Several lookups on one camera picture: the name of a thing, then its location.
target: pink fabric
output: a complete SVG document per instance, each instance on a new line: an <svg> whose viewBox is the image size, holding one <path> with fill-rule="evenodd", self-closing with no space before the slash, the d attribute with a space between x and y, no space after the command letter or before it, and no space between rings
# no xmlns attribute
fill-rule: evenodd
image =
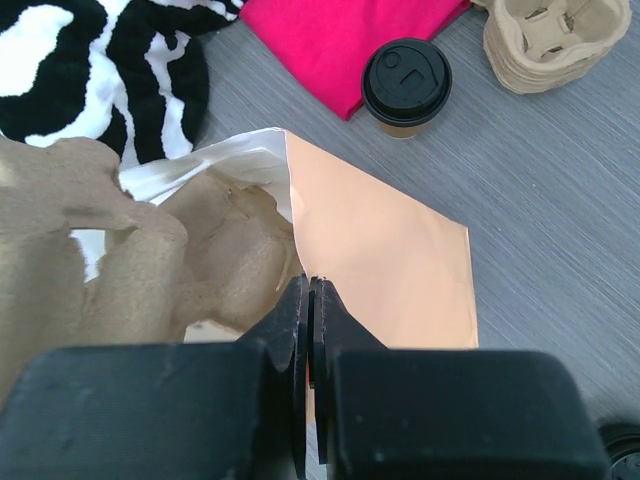
<svg viewBox="0 0 640 480"><path fill-rule="evenodd" d="M403 37L430 40L469 0L248 0L240 16L291 74L343 120L362 104L369 57Z"/></svg>

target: coffee cup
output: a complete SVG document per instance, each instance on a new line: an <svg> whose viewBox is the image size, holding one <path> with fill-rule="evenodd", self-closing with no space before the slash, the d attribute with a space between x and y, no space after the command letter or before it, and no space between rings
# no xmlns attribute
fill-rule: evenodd
<svg viewBox="0 0 640 480"><path fill-rule="evenodd" d="M451 66L438 47L403 38L383 45L369 59L362 96L387 135L410 138L440 113L451 83Z"/></svg>

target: zebra print towel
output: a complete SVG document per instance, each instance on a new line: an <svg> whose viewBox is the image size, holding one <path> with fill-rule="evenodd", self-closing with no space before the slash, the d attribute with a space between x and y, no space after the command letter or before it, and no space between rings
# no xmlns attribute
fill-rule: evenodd
<svg viewBox="0 0 640 480"><path fill-rule="evenodd" d="M209 81L192 35L244 0L0 0L0 134L98 139L140 163L189 153Z"/></svg>

